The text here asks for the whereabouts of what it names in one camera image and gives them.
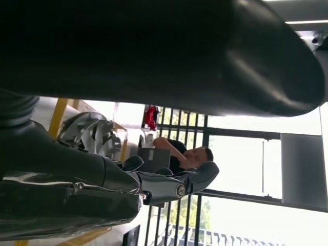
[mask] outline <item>green foliage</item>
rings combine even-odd
[[[160,107],[160,114],[159,114],[159,120],[158,122],[161,124],[162,115],[163,115],[163,108]],[[171,123],[173,126],[179,125],[179,114],[179,110],[173,109],[173,112],[172,114],[172,121],[170,122],[170,116],[171,116],[171,110],[170,108],[165,108],[165,111],[164,112],[164,121],[163,124],[168,125]],[[203,114],[198,115],[198,121],[197,126],[198,127],[203,127],[204,126],[204,118],[204,116]],[[189,123],[189,126],[195,127],[196,124],[196,113],[189,113],[189,122],[187,122],[188,120],[188,113],[181,111],[181,120],[180,120],[180,126],[186,126],[187,123]],[[161,136],[167,138],[169,135],[169,131],[167,130],[163,130]],[[185,131],[179,131],[179,138],[176,139],[177,132],[176,130],[172,130],[170,134],[170,139],[173,140],[179,140],[180,142],[182,142],[185,144],[187,149],[193,149],[193,143],[195,138],[195,132],[194,131],[189,131],[187,135],[187,139],[185,142]],[[197,133],[196,135],[196,148],[202,146],[203,142],[203,133]]]
[[[195,228],[196,227],[196,214],[197,214],[197,196],[192,196],[190,201],[190,215],[189,215],[189,227]],[[176,224],[176,215],[177,215],[177,205],[178,202],[171,203],[171,211],[170,214],[170,223]],[[180,207],[180,216],[179,220],[179,224],[181,226],[185,226],[185,222],[187,219],[187,208],[188,208],[188,196],[185,196],[181,199],[181,207]],[[201,221],[200,228],[210,230],[211,229],[211,217],[210,217],[211,206],[209,201],[203,202],[201,204],[201,211]],[[161,217],[162,219],[167,219],[167,214],[167,204],[165,208],[162,210]]]

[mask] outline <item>man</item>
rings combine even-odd
[[[155,148],[171,151],[170,169],[173,173],[178,173],[190,168],[198,168],[206,161],[213,160],[212,151],[207,147],[187,150],[182,142],[164,137],[155,139],[153,145]]]

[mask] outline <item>laptop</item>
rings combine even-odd
[[[161,168],[170,167],[170,150],[139,148],[138,155],[143,160],[143,165],[136,171],[155,173]]]

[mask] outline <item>dark hair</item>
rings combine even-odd
[[[207,147],[203,147],[205,149],[205,152],[207,156],[207,160],[210,160],[210,161],[213,161],[213,153],[212,153],[212,150],[210,150],[210,148]]]

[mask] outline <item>red bag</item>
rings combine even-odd
[[[157,119],[158,109],[156,106],[149,106],[145,113],[145,123],[147,124],[152,131],[155,131],[157,127]]]

